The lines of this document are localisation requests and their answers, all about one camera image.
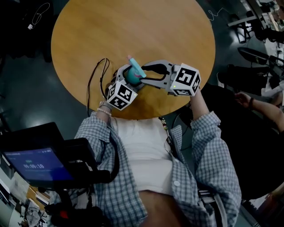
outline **round wooden table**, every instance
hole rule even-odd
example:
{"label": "round wooden table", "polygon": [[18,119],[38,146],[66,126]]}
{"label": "round wooden table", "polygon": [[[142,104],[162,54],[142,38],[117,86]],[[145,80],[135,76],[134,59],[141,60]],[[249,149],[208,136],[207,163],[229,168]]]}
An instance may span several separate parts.
{"label": "round wooden table", "polygon": [[[128,63],[127,55],[140,65],[158,59],[188,64],[200,71],[203,87],[214,64],[215,40],[211,23],[195,0],[70,0],[56,21],[51,53],[61,82],[85,105],[90,75],[103,58],[110,60],[103,87],[115,70]],[[90,87],[93,110],[103,100],[102,67]],[[148,119],[174,112],[188,102],[187,96],[174,97],[145,86],[129,107],[113,110],[113,116]]]}

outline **white cube with marker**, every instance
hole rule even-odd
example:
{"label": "white cube with marker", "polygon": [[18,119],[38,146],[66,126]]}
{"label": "white cube with marker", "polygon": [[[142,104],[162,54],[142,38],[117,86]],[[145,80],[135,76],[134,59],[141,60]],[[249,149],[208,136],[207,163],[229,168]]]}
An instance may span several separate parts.
{"label": "white cube with marker", "polygon": [[137,93],[129,89],[120,81],[109,87],[107,102],[118,110],[123,110],[129,106],[137,97]]}
{"label": "white cube with marker", "polygon": [[170,89],[178,96],[194,96],[200,82],[199,70],[182,63]]}

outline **shirt button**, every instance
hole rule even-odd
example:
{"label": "shirt button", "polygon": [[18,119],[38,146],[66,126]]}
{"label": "shirt button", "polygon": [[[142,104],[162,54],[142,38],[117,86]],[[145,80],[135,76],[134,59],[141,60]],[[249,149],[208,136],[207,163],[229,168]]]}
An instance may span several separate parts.
{"label": "shirt button", "polygon": [[180,183],[179,181],[175,180],[175,181],[174,181],[174,185],[175,185],[175,186],[180,186],[181,183]]}

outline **blue checkered shirt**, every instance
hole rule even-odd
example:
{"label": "blue checkered shirt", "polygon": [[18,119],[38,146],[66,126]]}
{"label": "blue checkered shirt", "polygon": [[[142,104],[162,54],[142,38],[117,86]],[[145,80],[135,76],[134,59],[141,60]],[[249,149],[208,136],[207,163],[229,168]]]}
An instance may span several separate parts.
{"label": "blue checkered shirt", "polygon": [[[139,198],[125,148],[117,132],[95,115],[96,113],[93,112],[89,118],[83,120],[76,138],[88,139],[97,162],[101,163],[98,166],[99,170],[112,171],[114,165],[114,147],[110,143],[112,137],[118,146],[120,162],[119,173],[111,183],[94,184],[95,205],[102,209],[112,226],[139,226],[147,217],[147,212]],[[235,225],[238,216],[241,190],[228,146],[220,138],[221,130],[218,128],[220,122],[215,113],[211,112],[191,123],[195,177],[181,153],[181,126],[170,131],[177,152],[176,158],[179,160],[173,161],[171,180],[173,197],[192,226],[217,226],[212,206],[200,205],[197,182],[219,193],[229,227]],[[57,194],[52,196],[51,203],[59,201]]]}

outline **person's right hand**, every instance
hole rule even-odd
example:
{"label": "person's right hand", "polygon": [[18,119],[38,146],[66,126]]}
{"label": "person's right hand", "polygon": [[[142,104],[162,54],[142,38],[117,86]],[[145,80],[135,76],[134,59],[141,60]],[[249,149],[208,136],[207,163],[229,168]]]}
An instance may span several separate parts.
{"label": "person's right hand", "polygon": [[244,108],[249,108],[249,101],[251,97],[245,93],[239,92],[235,94],[236,101],[240,103]]}

